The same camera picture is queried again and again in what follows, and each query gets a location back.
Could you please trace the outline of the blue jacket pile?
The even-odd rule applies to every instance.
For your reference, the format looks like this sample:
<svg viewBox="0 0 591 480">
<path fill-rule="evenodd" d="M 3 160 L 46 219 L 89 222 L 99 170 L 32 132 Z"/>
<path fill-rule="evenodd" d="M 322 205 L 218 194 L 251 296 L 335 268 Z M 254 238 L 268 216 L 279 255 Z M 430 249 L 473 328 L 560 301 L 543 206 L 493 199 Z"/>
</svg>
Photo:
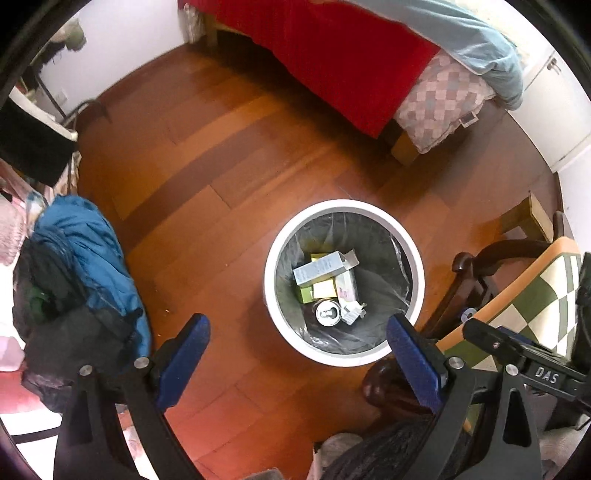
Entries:
<svg viewBox="0 0 591 480">
<path fill-rule="evenodd" d="M 13 270 L 13 323 L 23 341 L 34 325 L 79 306 L 133 314 L 128 343 L 136 357 L 151 349 L 147 315 L 121 245 L 98 207 L 77 195 L 58 196 L 40 214 Z"/>
</svg>

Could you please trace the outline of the black bin liner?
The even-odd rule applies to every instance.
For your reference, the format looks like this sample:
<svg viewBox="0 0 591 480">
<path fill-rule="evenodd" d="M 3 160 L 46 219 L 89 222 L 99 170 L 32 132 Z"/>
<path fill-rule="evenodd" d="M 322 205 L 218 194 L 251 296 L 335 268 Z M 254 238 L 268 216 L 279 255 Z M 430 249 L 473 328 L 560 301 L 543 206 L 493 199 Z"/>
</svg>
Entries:
<svg viewBox="0 0 591 480">
<path fill-rule="evenodd" d="M 325 327 L 315 319 L 315 308 L 297 299 L 294 269 L 311 255 L 354 251 L 360 264 L 353 269 L 358 301 L 366 314 L 349 326 Z M 335 212 L 299 227 L 274 256 L 276 298 L 287 325 L 315 349 L 331 354 L 365 353 L 386 340 L 386 325 L 394 313 L 408 311 L 413 279 L 400 242 L 375 220 L 358 213 Z"/>
</svg>

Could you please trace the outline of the red bed sheet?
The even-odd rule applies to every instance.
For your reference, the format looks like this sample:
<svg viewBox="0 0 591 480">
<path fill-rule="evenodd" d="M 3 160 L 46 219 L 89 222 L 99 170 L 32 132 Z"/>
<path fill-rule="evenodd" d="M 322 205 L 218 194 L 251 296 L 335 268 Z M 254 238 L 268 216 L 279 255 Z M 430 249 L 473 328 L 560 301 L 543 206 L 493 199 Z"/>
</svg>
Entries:
<svg viewBox="0 0 591 480">
<path fill-rule="evenodd" d="M 439 47 L 346 2 L 195 0 L 193 7 L 270 50 L 287 71 L 376 138 Z"/>
</svg>

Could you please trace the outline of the white door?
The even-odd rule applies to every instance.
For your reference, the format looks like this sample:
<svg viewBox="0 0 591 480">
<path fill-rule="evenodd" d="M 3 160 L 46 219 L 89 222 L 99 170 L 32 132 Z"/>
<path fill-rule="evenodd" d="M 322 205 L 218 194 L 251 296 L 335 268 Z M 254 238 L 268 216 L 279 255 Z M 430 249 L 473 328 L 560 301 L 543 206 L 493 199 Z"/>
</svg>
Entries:
<svg viewBox="0 0 591 480">
<path fill-rule="evenodd" d="M 521 107 L 510 115 L 554 173 L 590 145 L 590 99 L 557 52 L 536 73 Z"/>
</svg>

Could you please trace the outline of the checkered pink mattress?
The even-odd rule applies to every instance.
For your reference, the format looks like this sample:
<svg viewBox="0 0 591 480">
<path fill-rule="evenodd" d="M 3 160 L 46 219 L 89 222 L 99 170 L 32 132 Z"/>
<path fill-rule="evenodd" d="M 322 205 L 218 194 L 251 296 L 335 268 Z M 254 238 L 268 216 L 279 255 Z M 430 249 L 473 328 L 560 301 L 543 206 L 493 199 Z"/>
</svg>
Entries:
<svg viewBox="0 0 591 480">
<path fill-rule="evenodd" d="M 394 120 L 424 154 L 458 128 L 475 123 L 483 105 L 495 96 L 482 77 L 440 51 L 419 76 Z"/>
</svg>

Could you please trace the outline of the red blue milk carton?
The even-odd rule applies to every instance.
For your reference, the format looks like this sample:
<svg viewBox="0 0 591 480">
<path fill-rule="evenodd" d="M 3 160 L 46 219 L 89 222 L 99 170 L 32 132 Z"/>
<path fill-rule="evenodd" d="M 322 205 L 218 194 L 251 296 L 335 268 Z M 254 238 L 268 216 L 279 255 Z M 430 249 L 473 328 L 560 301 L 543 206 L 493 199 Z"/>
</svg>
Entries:
<svg viewBox="0 0 591 480">
<path fill-rule="evenodd" d="M 366 304 L 359 300 L 356 279 L 352 270 L 335 276 L 335 291 L 337 291 L 339 306 L 341 306 L 342 322 L 352 326 L 356 320 L 366 315 Z"/>
</svg>

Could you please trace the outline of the metal can in bin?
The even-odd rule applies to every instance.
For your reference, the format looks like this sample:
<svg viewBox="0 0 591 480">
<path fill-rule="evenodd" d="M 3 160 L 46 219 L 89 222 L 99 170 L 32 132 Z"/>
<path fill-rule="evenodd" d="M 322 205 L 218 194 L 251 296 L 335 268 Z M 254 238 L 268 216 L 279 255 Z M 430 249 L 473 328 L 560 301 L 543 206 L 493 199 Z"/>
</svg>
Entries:
<svg viewBox="0 0 591 480">
<path fill-rule="evenodd" d="M 341 320 L 341 306 L 334 299 L 322 299 L 315 304 L 315 319 L 324 327 L 332 327 Z"/>
</svg>

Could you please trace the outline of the white trash bin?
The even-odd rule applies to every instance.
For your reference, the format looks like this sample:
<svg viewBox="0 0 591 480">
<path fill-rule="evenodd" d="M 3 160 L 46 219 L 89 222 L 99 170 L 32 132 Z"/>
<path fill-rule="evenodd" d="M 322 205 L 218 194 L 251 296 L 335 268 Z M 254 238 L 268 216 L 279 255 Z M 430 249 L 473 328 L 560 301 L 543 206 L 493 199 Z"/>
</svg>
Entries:
<svg viewBox="0 0 591 480">
<path fill-rule="evenodd" d="M 359 367 L 386 357 L 389 318 L 417 322 L 425 271 L 408 231 L 369 203 L 329 200 L 290 219 L 270 247 L 263 300 L 294 350 Z"/>
</svg>

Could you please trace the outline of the white blue carton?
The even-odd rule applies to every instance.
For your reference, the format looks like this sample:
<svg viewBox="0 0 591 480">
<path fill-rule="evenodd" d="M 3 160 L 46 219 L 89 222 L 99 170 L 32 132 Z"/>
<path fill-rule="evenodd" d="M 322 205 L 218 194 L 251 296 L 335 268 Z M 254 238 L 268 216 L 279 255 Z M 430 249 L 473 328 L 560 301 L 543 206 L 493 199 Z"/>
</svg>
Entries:
<svg viewBox="0 0 591 480">
<path fill-rule="evenodd" d="M 359 264 L 355 251 L 346 254 L 335 251 L 294 269 L 294 281 L 297 286 L 308 287 L 352 270 Z"/>
</svg>

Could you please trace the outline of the light blue duvet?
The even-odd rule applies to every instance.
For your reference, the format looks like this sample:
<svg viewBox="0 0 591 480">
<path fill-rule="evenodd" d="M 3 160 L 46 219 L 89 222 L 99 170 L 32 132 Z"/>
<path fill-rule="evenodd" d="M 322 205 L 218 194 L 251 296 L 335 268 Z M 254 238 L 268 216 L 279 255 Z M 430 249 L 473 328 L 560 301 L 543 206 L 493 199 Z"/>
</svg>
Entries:
<svg viewBox="0 0 591 480">
<path fill-rule="evenodd" d="M 401 23 L 483 77 L 508 110 L 523 103 L 524 75 L 517 48 L 500 31 L 450 2 L 360 0 L 353 5 Z"/>
</svg>

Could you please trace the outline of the small wooden stool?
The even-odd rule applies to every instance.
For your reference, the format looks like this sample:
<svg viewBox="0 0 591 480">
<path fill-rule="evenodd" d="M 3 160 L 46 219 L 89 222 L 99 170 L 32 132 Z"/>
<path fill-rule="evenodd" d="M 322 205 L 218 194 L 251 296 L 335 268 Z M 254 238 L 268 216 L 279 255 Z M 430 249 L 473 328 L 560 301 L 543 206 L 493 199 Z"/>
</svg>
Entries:
<svg viewBox="0 0 591 480">
<path fill-rule="evenodd" d="M 519 228 L 528 239 L 551 243 L 554 239 L 552 219 L 533 192 L 500 217 L 503 233 Z"/>
</svg>

